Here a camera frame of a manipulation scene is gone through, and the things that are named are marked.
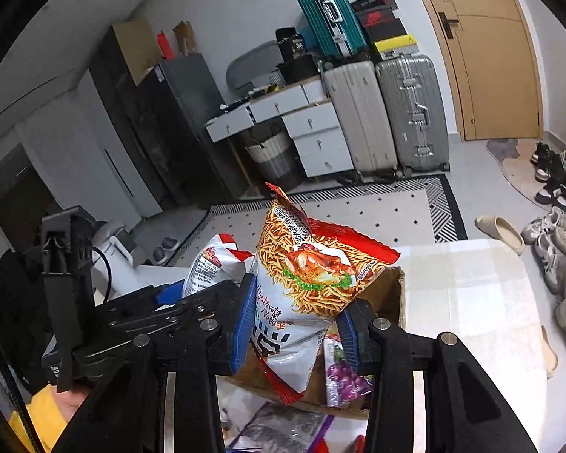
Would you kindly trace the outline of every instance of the refrigerator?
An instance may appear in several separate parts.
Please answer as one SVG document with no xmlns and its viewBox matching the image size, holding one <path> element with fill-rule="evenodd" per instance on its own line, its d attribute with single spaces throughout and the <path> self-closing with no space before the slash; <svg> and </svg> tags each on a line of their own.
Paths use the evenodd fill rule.
<svg viewBox="0 0 566 453">
<path fill-rule="evenodd" d="M 228 142 L 213 143 L 205 128 L 224 101 L 203 56 L 161 61 L 143 78 L 139 92 L 186 196 L 202 207 L 239 199 L 248 182 Z"/>
</svg>

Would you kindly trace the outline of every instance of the doormat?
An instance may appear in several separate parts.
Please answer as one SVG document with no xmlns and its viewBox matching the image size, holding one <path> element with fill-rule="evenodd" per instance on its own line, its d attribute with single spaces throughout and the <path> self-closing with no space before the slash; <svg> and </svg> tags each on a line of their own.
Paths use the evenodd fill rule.
<svg viewBox="0 0 566 453">
<path fill-rule="evenodd" d="M 309 217 L 347 225 L 391 247 L 467 240 L 444 174 L 307 191 L 290 199 Z M 231 234 L 240 250 L 255 251 L 269 206 L 270 199 L 213 206 L 168 265 L 190 267 L 218 233 Z"/>
<path fill-rule="evenodd" d="M 545 185 L 535 179 L 531 156 L 540 139 L 489 139 L 486 149 L 495 158 L 508 182 L 533 204 L 549 211 L 550 205 L 539 204 L 535 195 Z"/>
</svg>

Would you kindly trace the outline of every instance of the white drawer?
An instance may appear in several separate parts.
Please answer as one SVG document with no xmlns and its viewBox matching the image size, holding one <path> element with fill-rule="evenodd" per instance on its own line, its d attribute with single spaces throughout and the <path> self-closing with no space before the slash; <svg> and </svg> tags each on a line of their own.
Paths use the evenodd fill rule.
<svg viewBox="0 0 566 453">
<path fill-rule="evenodd" d="M 294 138 L 297 152 L 301 156 L 308 156 L 312 153 L 320 153 L 321 151 L 333 151 L 334 149 L 346 146 L 346 138 L 341 128 L 326 129 L 312 134 L 306 134 Z"/>
<path fill-rule="evenodd" d="M 287 116 L 283 116 L 283 122 L 290 137 L 303 136 L 304 134 L 340 126 L 340 121 L 337 119 L 337 114 L 335 114 L 331 102 L 287 114 Z"/>
<path fill-rule="evenodd" d="M 212 141 L 216 143 L 216 141 L 237 134 L 252 126 L 254 126 L 254 122 L 248 112 L 248 108 L 242 105 L 224 116 L 217 117 L 213 124 L 207 126 L 207 130 Z"/>
<path fill-rule="evenodd" d="M 309 81 L 308 83 L 303 84 L 302 88 L 306 94 L 306 99 L 308 99 L 308 104 L 327 100 L 325 88 L 323 87 L 323 82 L 320 79 Z"/>
<path fill-rule="evenodd" d="M 344 172 L 354 168 L 346 146 L 300 157 L 307 177 Z"/>
<path fill-rule="evenodd" d="M 254 114 L 256 122 L 270 119 L 271 117 L 281 116 L 301 107 L 306 107 L 308 101 L 302 90 L 302 86 L 291 86 L 281 92 L 267 95 L 266 97 L 252 102 L 249 108 Z"/>
</svg>

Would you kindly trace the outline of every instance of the bolt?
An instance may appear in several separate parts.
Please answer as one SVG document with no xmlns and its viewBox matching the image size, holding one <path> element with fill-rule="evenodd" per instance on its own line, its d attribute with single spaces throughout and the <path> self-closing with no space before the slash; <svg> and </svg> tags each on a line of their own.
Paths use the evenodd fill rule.
<svg viewBox="0 0 566 453">
<path fill-rule="evenodd" d="M 379 330 L 387 330 L 390 328 L 390 320 L 387 318 L 376 318 L 373 320 L 373 326 Z"/>
<path fill-rule="evenodd" d="M 145 347 L 149 344 L 151 339 L 147 334 L 138 334 L 133 340 L 132 343 L 137 347 Z"/>
<path fill-rule="evenodd" d="M 202 320 L 199 326 L 203 330 L 210 331 L 210 330 L 214 330 L 218 326 L 218 322 L 213 318 L 207 318 L 205 320 Z"/>
<path fill-rule="evenodd" d="M 440 340 L 447 345 L 455 345 L 457 344 L 457 336 L 450 332 L 445 332 L 440 336 Z"/>
</svg>

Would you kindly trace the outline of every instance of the teal suitcase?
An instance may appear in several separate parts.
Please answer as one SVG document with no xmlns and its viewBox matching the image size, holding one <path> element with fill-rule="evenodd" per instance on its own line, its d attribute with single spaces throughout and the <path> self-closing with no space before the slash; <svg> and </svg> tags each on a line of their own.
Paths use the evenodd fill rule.
<svg viewBox="0 0 566 453">
<path fill-rule="evenodd" d="M 298 0 L 325 56 L 348 58 L 367 41 L 348 0 Z"/>
</svg>

